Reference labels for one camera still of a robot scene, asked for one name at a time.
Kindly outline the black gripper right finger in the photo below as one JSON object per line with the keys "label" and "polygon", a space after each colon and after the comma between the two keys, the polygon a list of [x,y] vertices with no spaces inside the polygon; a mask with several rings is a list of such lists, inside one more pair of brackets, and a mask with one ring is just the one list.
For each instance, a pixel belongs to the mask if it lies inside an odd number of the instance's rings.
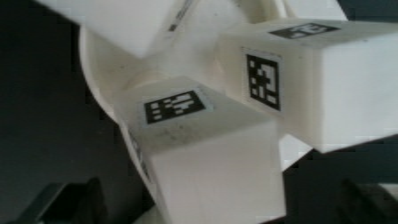
{"label": "black gripper right finger", "polygon": [[398,224],[398,183],[342,180],[335,224]]}

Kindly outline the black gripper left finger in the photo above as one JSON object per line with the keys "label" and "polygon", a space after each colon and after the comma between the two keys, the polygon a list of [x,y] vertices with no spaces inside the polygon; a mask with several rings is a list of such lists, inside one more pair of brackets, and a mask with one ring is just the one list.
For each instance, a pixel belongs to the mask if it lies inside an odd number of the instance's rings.
{"label": "black gripper left finger", "polygon": [[17,224],[106,224],[108,211],[99,178],[51,183],[17,218]]}

